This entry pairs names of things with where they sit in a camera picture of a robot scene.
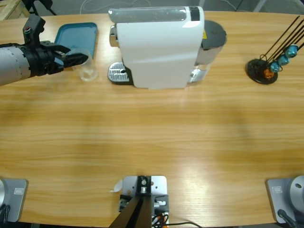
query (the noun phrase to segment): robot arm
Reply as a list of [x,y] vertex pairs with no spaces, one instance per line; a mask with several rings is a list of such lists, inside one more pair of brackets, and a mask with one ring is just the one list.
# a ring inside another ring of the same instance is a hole
[[40,42],[45,21],[30,15],[23,28],[24,44],[0,45],[0,86],[17,82],[33,76],[55,74],[66,67],[84,63],[88,56],[76,53],[66,55],[67,47],[49,41]]

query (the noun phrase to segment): blue tray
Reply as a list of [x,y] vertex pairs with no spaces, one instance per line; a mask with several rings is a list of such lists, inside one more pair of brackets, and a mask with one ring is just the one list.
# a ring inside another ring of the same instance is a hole
[[65,24],[58,30],[55,43],[69,49],[84,48],[94,58],[97,25],[92,22]]

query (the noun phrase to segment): label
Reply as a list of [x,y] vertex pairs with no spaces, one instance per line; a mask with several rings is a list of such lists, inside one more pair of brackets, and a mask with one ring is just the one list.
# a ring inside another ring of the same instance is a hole
[[275,186],[275,187],[272,187],[272,192],[273,193],[283,193],[283,190],[282,190],[281,186]]
[[207,39],[207,33],[206,33],[206,31],[204,31],[204,33],[203,33],[203,39]]
[[24,192],[24,188],[15,188],[14,195],[22,195]]

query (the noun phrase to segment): blue coffee capsule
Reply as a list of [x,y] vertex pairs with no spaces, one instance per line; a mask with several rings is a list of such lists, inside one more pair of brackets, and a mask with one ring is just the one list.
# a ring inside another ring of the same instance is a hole
[[271,72],[273,72],[273,73],[277,73],[277,72],[279,72],[279,70],[280,70],[280,65],[278,64],[278,62],[272,62],[271,64],[270,64],[270,71]]
[[290,45],[285,51],[285,55],[287,56],[287,58],[296,57],[297,53],[298,53],[298,46],[295,44]]
[[277,58],[277,62],[280,66],[287,65],[290,61],[289,58],[286,55],[281,55],[279,58]]

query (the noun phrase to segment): wood grain surface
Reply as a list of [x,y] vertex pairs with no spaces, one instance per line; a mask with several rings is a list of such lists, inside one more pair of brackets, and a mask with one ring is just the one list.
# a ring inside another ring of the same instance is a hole
[[[0,87],[0,176],[29,181],[21,221],[109,226],[120,179],[165,175],[171,222],[274,222],[265,181],[304,173],[304,52],[272,85],[253,82],[244,67],[294,18],[206,12],[228,34],[206,78],[148,90],[108,81],[121,56],[106,14],[45,17],[41,40],[54,41],[63,24],[97,24],[99,77],[83,82],[67,69]],[[1,21],[0,43],[23,43],[25,22]]]

